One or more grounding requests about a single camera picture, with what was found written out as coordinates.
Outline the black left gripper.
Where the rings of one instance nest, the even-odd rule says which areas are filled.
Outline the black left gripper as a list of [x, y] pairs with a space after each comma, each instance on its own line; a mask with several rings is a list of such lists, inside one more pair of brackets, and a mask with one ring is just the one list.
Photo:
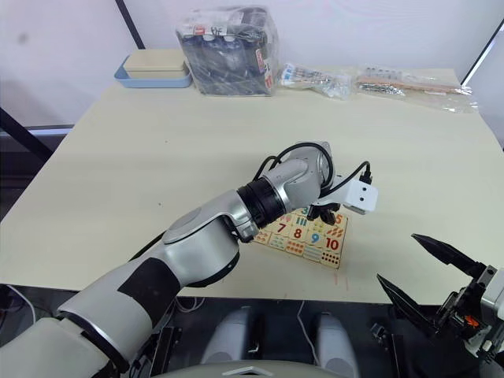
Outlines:
[[311, 205], [307, 214], [309, 221], [315, 221], [319, 216], [320, 219], [326, 224], [338, 224], [337, 212], [340, 209], [339, 203], [328, 203], [324, 205]]

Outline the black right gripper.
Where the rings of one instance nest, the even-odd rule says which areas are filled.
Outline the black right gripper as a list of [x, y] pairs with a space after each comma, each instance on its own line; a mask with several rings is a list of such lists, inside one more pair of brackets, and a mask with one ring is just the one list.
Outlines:
[[[464, 340], [465, 348], [475, 357], [498, 355], [498, 270], [474, 261], [448, 243], [430, 236], [412, 234], [419, 244], [445, 265], [453, 265], [471, 282], [453, 292], [436, 313], [439, 331], [452, 329]], [[376, 275], [394, 307], [425, 335], [434, 335], [435, 322], [421, 312], [420, 305], [402, 289], [380, 274]]]

